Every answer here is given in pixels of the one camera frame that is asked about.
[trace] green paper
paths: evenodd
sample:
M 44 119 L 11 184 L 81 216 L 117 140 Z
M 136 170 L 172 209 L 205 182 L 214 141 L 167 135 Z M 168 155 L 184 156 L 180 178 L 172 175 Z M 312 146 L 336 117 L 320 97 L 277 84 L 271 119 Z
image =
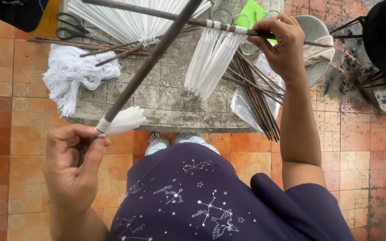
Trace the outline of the green paper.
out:
M 254 2 L 254 0 L 248 0 L 248 3 L 241 11 L 241 14 L 246 15 L 250 19 L 251 27 L 257 22 L 256 10 L 257 17 L 259 20 L 263 18 L 263 13 L 268 12 L 264 8 L 262 8 L 258 3 Z M 239 17 L 238 20 L 236 20 L 235 24 L 241 27 L 248 27 L 248 20 L 246 20 L 245 17 Z M 274 39 L 269 39 L 268 41 L 273 44 L 277 44 L 276 40 Z

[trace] navy blue shirt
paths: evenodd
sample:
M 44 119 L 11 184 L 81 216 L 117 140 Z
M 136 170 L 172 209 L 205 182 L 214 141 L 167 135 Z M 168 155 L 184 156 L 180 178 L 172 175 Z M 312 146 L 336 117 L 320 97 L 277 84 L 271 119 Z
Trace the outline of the navy blue shirt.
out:
M 110 240 L 354 240 L 324 187 L 284 192 L 258 173 L 249 188 L 226 159 L 199 144 L 145 156 L 127 177 Z

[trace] black scissors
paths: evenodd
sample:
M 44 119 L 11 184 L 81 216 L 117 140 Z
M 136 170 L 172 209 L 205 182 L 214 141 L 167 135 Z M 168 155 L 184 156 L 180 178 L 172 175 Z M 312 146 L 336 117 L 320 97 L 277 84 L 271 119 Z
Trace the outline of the black scissors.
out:
M 62 16 L 67 16 L 70 18 L 70 20 L 72 22 L 69 22 L 67 20 L 64 20 L 62 19 Z M 58 14 L 56 14 L 56 18 L 59 22 L 62 22 L 62 23 L 65 23 L 67 25 L 70 25 L 70 26 L 73 26 L 76 30 L 78 31 L 75 31 L 75 30 L 72 30 L 72 29 L 69 29 L 69 28 L 66 28 L 66 27 L 59 27 L 56 29 L 56 36 L 61 39 L 61 40 L 69 40 L 69 39 L 72 39 L 72 38 L 75 38 L 75 37 L 80 37 L 80 38 L 89 38 L 89 39 L 93 39 L 101 44 L 107 44 L 107 45 L 114 45 L 108 41 L 105 41 L 104 39 L 101 39 L 100 37 L 98 36 L 94 36 L 93 34 L 90 33 L 89 30 L 85 29 L 83 27 L 83 25 L 81 24 L 80 20 L 78 18 L 76 18 L 74 15 L 72 14 L 69 14 L 69 13 L 66 13 L 66 12 L 60 12 Z M 63 37 L 61 35 L 61 32 L 62 31 L 65 31 L 67 32 L 68 34 L 65 35 L 65 37 Z

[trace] towel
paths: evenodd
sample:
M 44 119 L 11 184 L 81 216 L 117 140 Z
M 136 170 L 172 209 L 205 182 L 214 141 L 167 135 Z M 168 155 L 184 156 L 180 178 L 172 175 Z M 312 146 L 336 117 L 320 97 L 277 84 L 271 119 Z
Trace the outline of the towel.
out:
M 327 35 L 317 39 L 315 42 L 333 45 L 333 37 Z M 324 60 L 331 61 L 335 55 L 335 48 L 317 47 L 311 45 L 303 46 L 303 61 L 304 66 L 311 66 Z

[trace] striped pants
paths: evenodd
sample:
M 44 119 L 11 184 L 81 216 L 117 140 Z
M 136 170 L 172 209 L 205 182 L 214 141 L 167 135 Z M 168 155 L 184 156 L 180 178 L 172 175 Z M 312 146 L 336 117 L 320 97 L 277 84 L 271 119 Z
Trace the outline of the striped pants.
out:
M 175 145 L 178 143 L 185 143 L 185 142 L 192 142 L 192 143 L 204 145 L 209 149 L 211 149 L 212 151 L 215 151 L 218 154 L 220 154 L 213 145 L 206 143 L 205 140 L 197 133 L 182 133 L 172 141 L 172 145 Z M 145 152 L 145 155 L 146 156 L 151 155 L 156 151 L 160 151 L 167 148 L 168 146 L 169 146 L 168 140 L 166 140 L 163 137 L 156 137 L 148 146 L 147 151 Z

